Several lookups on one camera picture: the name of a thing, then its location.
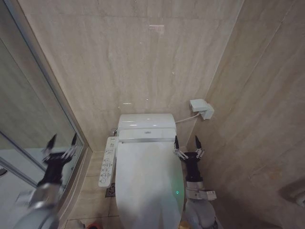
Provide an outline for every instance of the toilet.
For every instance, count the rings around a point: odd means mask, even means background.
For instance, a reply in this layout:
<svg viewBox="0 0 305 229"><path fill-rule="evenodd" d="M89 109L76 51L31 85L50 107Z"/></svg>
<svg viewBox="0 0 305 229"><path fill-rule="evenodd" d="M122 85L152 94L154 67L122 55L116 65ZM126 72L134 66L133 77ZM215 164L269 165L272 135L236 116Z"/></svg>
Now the toilet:
<svg viewBox="0 0 305 229"><path fill-rule="evenodd" d="M122 114L115 193L125 229L177 229L184 200L172 114Z"/></svg>

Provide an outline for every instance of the floor drain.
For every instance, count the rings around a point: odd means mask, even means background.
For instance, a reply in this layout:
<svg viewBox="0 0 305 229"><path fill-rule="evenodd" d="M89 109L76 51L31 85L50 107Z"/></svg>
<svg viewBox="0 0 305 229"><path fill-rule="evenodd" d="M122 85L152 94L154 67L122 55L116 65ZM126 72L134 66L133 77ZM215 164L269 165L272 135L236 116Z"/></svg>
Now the floor drain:
<svg viewBox="0 0 305 229"><path fill-rule="evenodd" d="M115 197L115 183L112 183L110 187L106 189L105 197Z"/></svg>

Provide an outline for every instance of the robotic hand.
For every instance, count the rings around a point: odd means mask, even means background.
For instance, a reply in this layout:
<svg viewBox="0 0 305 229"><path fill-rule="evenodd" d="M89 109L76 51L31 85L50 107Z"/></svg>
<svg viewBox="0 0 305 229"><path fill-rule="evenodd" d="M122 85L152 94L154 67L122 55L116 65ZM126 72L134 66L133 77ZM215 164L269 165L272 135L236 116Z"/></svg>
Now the robotic hand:
<svg viewBox="0 0 305 229"><path fill-rule="evenodd" d="M46 155L43 162L47 170L37 189L30 193L27 203L32 211L21 218L14 229L57 229L59 219L56 205L59 200L59 190L62 184L61 173L63 166L72 160L76 151L77 135L72 140L71 147L66 152L52 153L56 135L48 142L43 150Z"/></svg>
<svg viewBox="0 0 305 229"><path fill-rule="evenodd" d="M185 214L188 223L193 229L217 229L215 210L209 201L216 199L216 193L213 190L207 190L203 185L197 163L204 154L201 143L197 136L195 137L196 151L183 153L179 149L177 136L175 138L174 153L186 165L186 205Z"/></svg>

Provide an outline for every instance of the bathroom wall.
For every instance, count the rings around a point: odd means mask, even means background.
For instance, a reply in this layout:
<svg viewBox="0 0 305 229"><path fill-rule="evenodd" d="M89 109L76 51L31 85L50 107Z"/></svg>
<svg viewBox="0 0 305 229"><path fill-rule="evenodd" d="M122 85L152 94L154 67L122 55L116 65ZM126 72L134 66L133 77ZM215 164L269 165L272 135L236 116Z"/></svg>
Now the bathroom wall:
<svg viewBox="0 0 305 229"><path fill-rule="evenodd" d="M193 115L243 0L19 0L93 151L120 114ZM185 146L195 120L178 124Z"/></svg>
<svg viewBox="0 0 305 229"><path fill-rule="evenodd" d="M305 2L245 1L198 119L200 169L224 228L301 229L305 190Z"/></svg>

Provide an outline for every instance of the bidet control panel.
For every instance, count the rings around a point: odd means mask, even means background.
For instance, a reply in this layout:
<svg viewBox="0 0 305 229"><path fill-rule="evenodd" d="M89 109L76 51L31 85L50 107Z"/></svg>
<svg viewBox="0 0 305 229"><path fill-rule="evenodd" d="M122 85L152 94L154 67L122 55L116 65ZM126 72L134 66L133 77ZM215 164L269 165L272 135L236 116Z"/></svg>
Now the bidet control panel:
<svg viewBox="0 0 305 229"><path fill-rule="evenodd" d="M104 159L101 167L99 187L110 187L115 165L115 150L118 145L119 137L109 137L107 139Z"/></svg>

